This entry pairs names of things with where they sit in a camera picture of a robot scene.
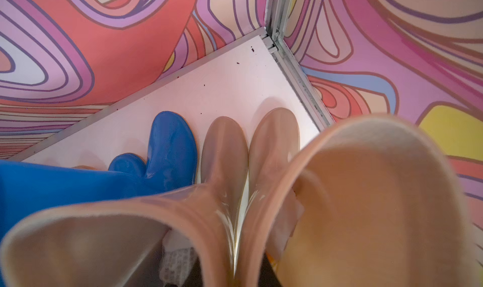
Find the blue boot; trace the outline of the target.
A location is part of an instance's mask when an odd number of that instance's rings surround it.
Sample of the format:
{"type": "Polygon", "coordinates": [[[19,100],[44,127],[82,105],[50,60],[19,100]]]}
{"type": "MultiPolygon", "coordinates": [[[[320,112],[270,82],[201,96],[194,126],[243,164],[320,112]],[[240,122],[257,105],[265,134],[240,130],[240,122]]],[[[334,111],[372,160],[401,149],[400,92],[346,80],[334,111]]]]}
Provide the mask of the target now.
{"type": "Polygon", "coordinates": [[[145,183],[162,193],[194,184],[197,145],[191,128],[175,112],[156,115],[148,142],[145,183]]]}
{"type": "Polygon", "coordinates": [[[137,160],[125,170],[76,170],[1,162],[1,235],[37,211],[63,205],[153,195],[137,160]]]}

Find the beige boot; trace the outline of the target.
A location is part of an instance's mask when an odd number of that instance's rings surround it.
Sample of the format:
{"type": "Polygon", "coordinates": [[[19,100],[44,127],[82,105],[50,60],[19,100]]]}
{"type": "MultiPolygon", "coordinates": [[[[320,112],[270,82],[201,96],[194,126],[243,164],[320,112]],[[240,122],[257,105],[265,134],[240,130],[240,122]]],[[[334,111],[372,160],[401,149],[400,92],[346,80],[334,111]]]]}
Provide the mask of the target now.
{"type": "MultiPolygon", "coordinates": [[[[193,185],[21,219],[1,235],[1,285],[232,286],[233,225],[247,176],[244,132],[219,117],[197,155],[193,185]]],[[[120,155],[110,169],[137,160],[120,155]]]]}
{"type": "Polygon", "coordinates": [[[237,286],[478,286],[465,196],[419,128],[346,119],[305,147],[277,108],[249,152],[237,286]]]}

